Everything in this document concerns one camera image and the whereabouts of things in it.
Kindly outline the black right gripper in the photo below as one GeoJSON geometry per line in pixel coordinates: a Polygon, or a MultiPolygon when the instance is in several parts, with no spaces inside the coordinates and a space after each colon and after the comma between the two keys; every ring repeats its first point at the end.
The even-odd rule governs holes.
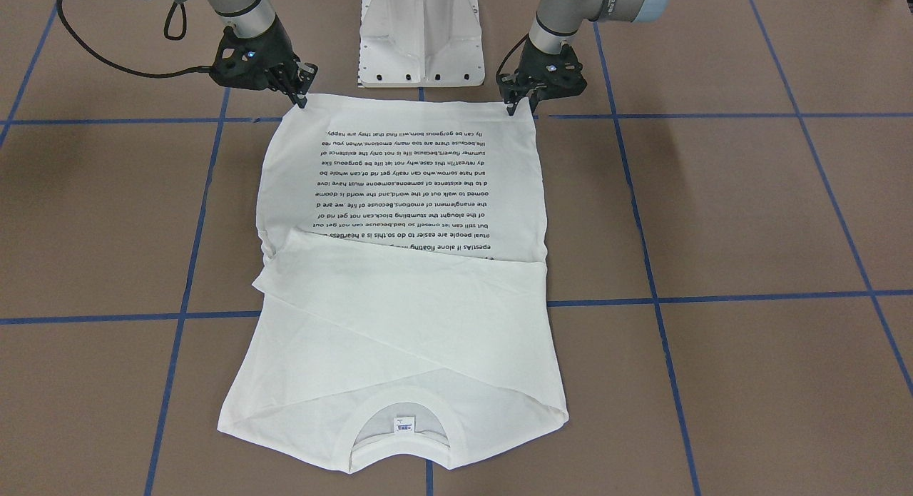
{"type": "Polygon", "coordinates": [[[294,103],[307,105],[317,66],[299,61],[278,18],[265,32],[240,38],[225,26],[209,76],[220,86],[248,90],[294,91],[294,103]]]}

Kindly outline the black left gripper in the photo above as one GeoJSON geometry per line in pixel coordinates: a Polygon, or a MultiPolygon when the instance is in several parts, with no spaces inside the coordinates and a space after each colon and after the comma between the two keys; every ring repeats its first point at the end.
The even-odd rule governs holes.
{"type": "Polygon", "coordinates": [[[583,64],[568,43],[561,44],[560,53],[546,54],[529,39],[522,39],[505,55],[498,71],[496,83],[509,116],[515,115],[523,97],[529,97],[529,108],[537,113],[542,101],[581,95],[587,87],[583,64]],[[521,45],[518,68],[513,73],[503,73],[504,64],[521,45]]]}

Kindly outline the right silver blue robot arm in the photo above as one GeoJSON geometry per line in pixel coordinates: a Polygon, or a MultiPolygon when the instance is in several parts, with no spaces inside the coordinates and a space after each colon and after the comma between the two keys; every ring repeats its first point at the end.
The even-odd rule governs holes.
{"type": "Polygon", "coordinates": [[[270,0],[206,1],[225,24],[209,76],[224,87],[284,93],[304,108],[317,67],[300,63],[270,0]]]}

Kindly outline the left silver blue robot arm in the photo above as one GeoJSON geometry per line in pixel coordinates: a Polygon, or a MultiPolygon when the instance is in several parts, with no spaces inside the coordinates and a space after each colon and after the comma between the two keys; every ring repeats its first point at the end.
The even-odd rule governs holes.
{"type": "Polygon", "coordinates": [[[541,101],[583,93],[583,66],[571,47],[583,21],[650,22],[666,5],[668,0],[541,0],[528,34],[515,45],[522,49],[518,67],[496,77],[506,111],[514,115],[525,98],[534,111],[541,101]]]}

